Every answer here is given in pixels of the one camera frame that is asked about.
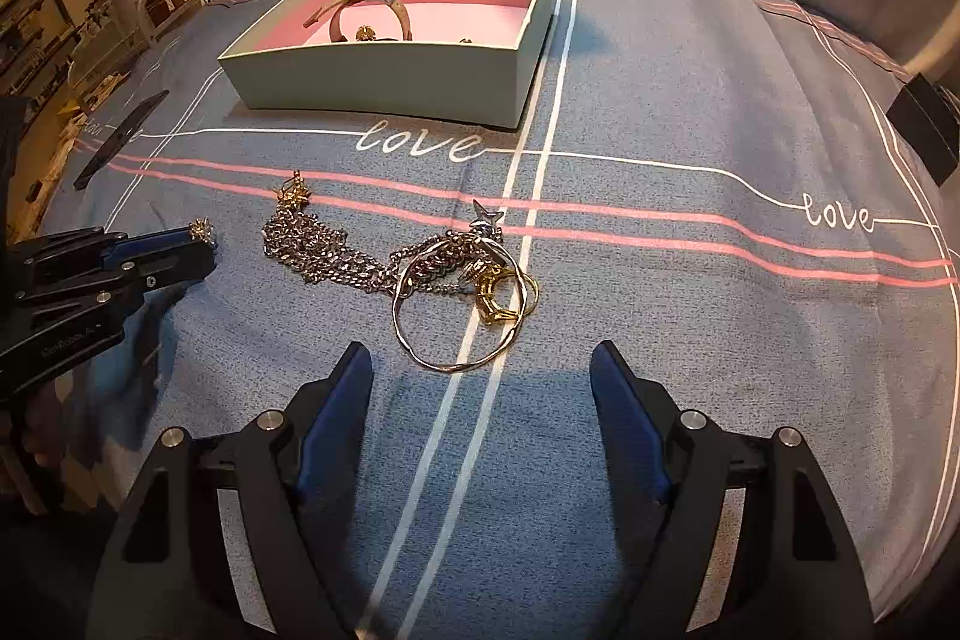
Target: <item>pink stripe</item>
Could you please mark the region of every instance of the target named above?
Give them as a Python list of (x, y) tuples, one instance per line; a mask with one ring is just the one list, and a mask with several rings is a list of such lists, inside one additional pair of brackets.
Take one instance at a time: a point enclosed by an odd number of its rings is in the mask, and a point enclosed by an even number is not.
[[(80, 144), (93, 150), (89, 143), (80, 141)], [(219, 164), (212, 161), (203, 161), (198, 158), (141, 158), (133, 155), (119, 153), (115, 158), (122, 158), (127, 161), (138, 163), (152, 161), (159, 164), (169, 164), (173, 166), (192, 166), (202, 169), (219, 170), (220, 172), (238, 172), (243, 175), (263, 175), (266, 177), (275, 177), (277, 179), (286, 179), (290, 176), (289, 170), (270, 169), (270, 167), (250, 167), (241, 164)], [(874, 250), (846, 250), (843, 248), (821, 248), (806, 247), (802, 244), (792, 244), (784, 242), (782, 239), (767, 237), (765, 234), (758, 234), (752, 229), (747, 228), (733, 218), (726, 218), (725, 215), (714, 215), (712, 213), (677, 213), (661, 212), (658, 210), (637, 210), (629, 207), (608, 207), (602, 204), (577, 204), (562, 201), (531, 201), (529, 199), (498, 199), (496, 196), (474, 196), (473, 194), (463, 194), (461, 191), (444, 191), (437, 188), (426, 188), (421, 185), (412, 185), (410, 183), (398, 183), (392, 180), (384, 180), (378, 177), (366, 177), (363, 175), (345, 175), (341, 172), (301, 172), (306, 180), (329, 180), (333, 182), (349, 183), (352, 185), (370, 186), (373, 188), (385, 188), (391, 191), (401, 191), (405, 194), (416, 194), (417, 196), (430, 196), (434, 199), (450, 199), (471, 204), (473, 199), (482, 201), (485, 204), (496, 205), (498, 207), (508, 207), (514, 210), (540, 210), (541, 212), (562, 212), (578, 213), (584, 215), (609, 215), (613, 218), (630, 218), (630, 220), (666, 220), (674, 223), (712, 223), (714, 225), (727, 226), (733, 228), (745, 237), (753, 239), (761, 244), (768, 244), (770, 247), (779, 247), (782, 250), (790, 250), (795, 253), (801, 253), (805, 256), (814, 258), (844, 258), (844, 259), (868, 259), (875, 261), (885, 261), (897, 263), (900, 266), (908, 266), (914, 269), (937, 268), (945, 266), (947, 262), (943, 259), (929, 259), (926, 261), (911, 261), (900, 256), (890, 255), (889, 253), (877, 253)]]
[(623, 237), (618, 234), (601, 234), (595, 231), (578, 231), (576, 229), (540, 228), (539, 226), (504, 226), (504, 234), (518, 234), (541, 239), (569, 239), (575, 242), (601, 242), (602, 244), (619, 244), (627, 247), (644, 247), (656, 250), (688, 250), (699, 253), (717, 253), (725, 256), (736, 256), (744, 261), (755, 263), (766, 271), (784, 277), (794, 277), (805, 280), (837, 280), (844, 283), (876, 283), (878, 285), (895, 287), (942, 287), (958, 282), (955, 277), (938, 277), (934, 280), (904, 280), (901, 277), (890, 277), (885, 274), (862, 274), (859, 272), (838, 272), (827, 269), (798, 269), (794, 266), (783, 266), (755, 256), (749, 250), (733, 244), (722, 242), (693, 242), (690, 239), (657, 239), (654, 237)]
[[(155, 177), (159, 180), (174, 180), (176, 182), (196, 185), (201, 188), (209, 188), (214, 191), (227, 191), (231, 194), (243, 194), (244, 196), (261, 196), (264, 199), (275, 199), (273, 191), (267, 191), (263, 188), (251, 188), (244, 185), (233, 185), (214, 180), (204, 180), (200, 177), (190, 177), (187, 175), (171, 175), (170, 172), (160, 172), (159, 170), (139, 170), (121, 167), (119, 164), (107, 164), (112, 170), (117, 172), (126, 172), (128, 175), (142, 175), (145, 177)], [(373, 215), (384, 215), (388, 218), (397, 218), (398, 220), (409, 220), (411, 223), (422, 223), (430, 226), (443, 228), (454, 228), (458, 231), (467, 229), (467, 223), (462, 220), (450, 220), (440, 215), (424, 215), (410, 210), (400, 210), (395, 207), (387, 207), (382, 204), (371, 204), (366, 201), (354, 201), (352, 199), (338, 199), (335, 196), (311, 196), (311, 204), (323, 204), (329, 207), (336, 207), (344, 210), (354, 210), (357, 212), (370, 213)], [(939, 277), (933, 280), (905, 280), (900, 277), (890, 277), (883, 274), (861, 274), (857, 272), (839, 272), (828, 271), (827, 269), (798, 269), (794, 266), (784, 266), (780, 263), (771, 263), (765, 259), (755, 256), (748, 250), (736, 247), (733, 244), (722, 244), (721, 242), (691, 242), (689, 239), (656, 239), (652, 237), (624, 237), (618, 234), (604, 234), (596, 231), (579, 231), (575, 229), (552, 229), (539, 228), (536, 226), (504, 226), (504, 234), (515, 236), (530, 236), (543, 239), (566, 239), (575, 242), (599, 242), (599, 244), (618, 244), (627, 245), (627, 247), (645, 247), (659, 250), (685, 250), (690, 252), (714, 253), (726, 256), (736, 256), (744, 261), (755, 263), (766, 271), (779, 274), (784, 277), (793, 277), (805, 280), (837, 280), (844, 283), (874, 283), (877, 285), (909, 287), (909, 289), (926, 289), (927, 287), (941, 287), (956, 283), (954, 277)]]

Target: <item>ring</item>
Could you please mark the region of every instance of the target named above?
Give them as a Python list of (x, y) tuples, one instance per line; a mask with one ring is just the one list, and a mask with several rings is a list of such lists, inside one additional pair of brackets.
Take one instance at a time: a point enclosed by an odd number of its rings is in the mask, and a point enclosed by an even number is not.
[(429, 258), (439, 249), (441, 249), (445, 244), (450, 242), (449, 239), (438, 239), (437, 242), (431, 244), (430, 247), (422, 250), (417, 253), (416, 256), (411, 258), (410, 263), (400, 272), (400, 277), (397, 279), (397, 288), (394, 290), (394, 331), (397, 333), (397, 339), (400, 340), (400, 345), (405, 349), (405, 351), (410, 355), (420, 366), (424, 369), (432, 369), (435, 372), (446, 372), (452, 374), (454, 372), (467, 372), (471, 369), (477, 369), (479, 366), (485, 365), (487, 362), (495, 359), (503, 351), (514, 343), (517, 339), (517, 334), (520, 333), (520, 325), (523, 323), (523, 319), (527, 316), (527, 302), (529, 301), (529, 293), (527, 292), (527, 285), (524, 278), (524, 274), (520, 269), (520, 265), (515, 261), (514, 257), (507, 252), (507, 249), (503, 247), (500, 242), (496, 242), (495, 239), (490, 239), (488, 237), (477, 237), (475, 243), (479, 247), (483, 247), (486, 250), (487, 254), (493, 257), (494, 261), (498, 263), (504, 263), (504, 266), (509, 265), (510, 271), (514, 276), (514, 286), (517, 289), (517, 294), (520, 295), (520, 309), (517, 311), (517, 320), (514, 321), (512, 326), (505, 330), (503, 333), (503, 338), (500, 340), (500, 344), (493, 348), (493, 351), (489, 352), (486, 356), (481, 359), (474, 360), (474, 362), (463, 362), (463, 363), (431, 363), (428, 360), (421, 359), (416, 355), (416, 351), (407, 341), (406, 336), (403, 333), (402, 328), (400, 328), (400, 307), (403, 305), (403, 300), (410, 296), (411, 292), (407, 292), (407, 283), (410, 280), (411, 269), (416, 266), (419, 261), (425, 258)]

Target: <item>jewelry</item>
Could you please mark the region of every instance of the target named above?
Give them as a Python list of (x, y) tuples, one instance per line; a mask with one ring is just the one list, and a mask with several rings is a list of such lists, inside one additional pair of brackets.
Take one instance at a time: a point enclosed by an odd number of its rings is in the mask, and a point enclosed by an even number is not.
[[(539, 302), (539, 286), (503, 247), (503, 231), (497, 225), (502, 212), (491, 212), (473, 202), (477, 218), (469, 231), (448, 230), (423, 242), (390, 253), (389, 263), (347, 246), (347, 232), (330, 228), (315, 215), (304, 213), (310, 191), (299, 170), (277, 191), (277, 210), (263, 227), (263, 252), (299, 272), (306, 283), (331, 280), (365, 293), (392, 297), (392, 321), (400, 345), (411, 358), (438, 372), (466, 372), (485, 365), (517, 339), (523, 319)], [(400, 263), (409, 260), (404, 268)], [(440, 282), (461, 269), (456, 283)], [(493, 298), (496, 284), (512, 279), (520, 306), (501, 307)], [(438, 295), (472, 295), (480, 319), (486, 325), (510, 324), (500, 343), (473, 362), (441, 363), (421, 359), (400, 326), (400, 308), (415, 292)]]
[(346, 42), (347, 37), (344, 36), (340, 31), (340, 13), (343, 12), (347, 6), (360, 4), (361, 1), (383, 1), (384, 4), (387, 4), (387, 6), (394, 11), (394, 14), (397, 15), (397, 20), (400, 21), (400, 30), (403, 32), (403, 41), (413, 41), (413, 36), (410, 33), (410, 16), (407, 14), (407, 8), (400, 2), (400, 0), (333, 0), (330, 1), (329, 4), (324, 4), (320, 9), (304, 20), (304, 28), (310, 28), (310, 26), (314, 25), (314, 23), (317, 23), (317, 20), (320, 20), (323, 15), (333, 9), (335, 11), (333, 13), (333, 17), (330, 18), (330, 41)]

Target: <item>white box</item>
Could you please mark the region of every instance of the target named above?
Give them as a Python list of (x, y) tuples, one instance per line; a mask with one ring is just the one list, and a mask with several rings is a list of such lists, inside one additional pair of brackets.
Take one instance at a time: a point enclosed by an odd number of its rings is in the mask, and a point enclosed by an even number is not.
[[(329, 40), (332, 12), (304, 28), (328, 1), (280, 1), (220, 55), (248, 107), (520, 125), (554, 0), (401, 0), (413, 42), (343, 43)], [(400, 39), (385, 4), (344, 9), (344, 36), (352, 40), (359, 25)]]

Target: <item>gold pendant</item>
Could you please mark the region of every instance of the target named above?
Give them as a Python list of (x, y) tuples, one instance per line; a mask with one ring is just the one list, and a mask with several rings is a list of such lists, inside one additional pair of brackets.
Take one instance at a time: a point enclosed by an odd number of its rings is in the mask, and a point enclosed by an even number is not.
[[(536, 309), (536, 303), (539, 302), (539, 286), (536, 285), (536, 280), (529, 274), (525, 272), (521, 274), (523, 275), (523, 282), (530, 286), (534, 293), (533, 301), (531, 301), (526, 313), (524, 313), (524, 316), (529, 316), (529, 314)], [(477, 275), (476, 307), (483, 324), (493, 326), (498, 323), (512, 323), (520, 318), (520, 313), (516, 310), (501, 307), (497, 304), (496, 298), (493, 298), (494, 292), (496, 292), (496, 284), (501, 280), (512, 280), (513, 277), (514, 271), (512, 271), (512, 269), (504, 268), (504, 266), (496, 266), (493, 263)]]

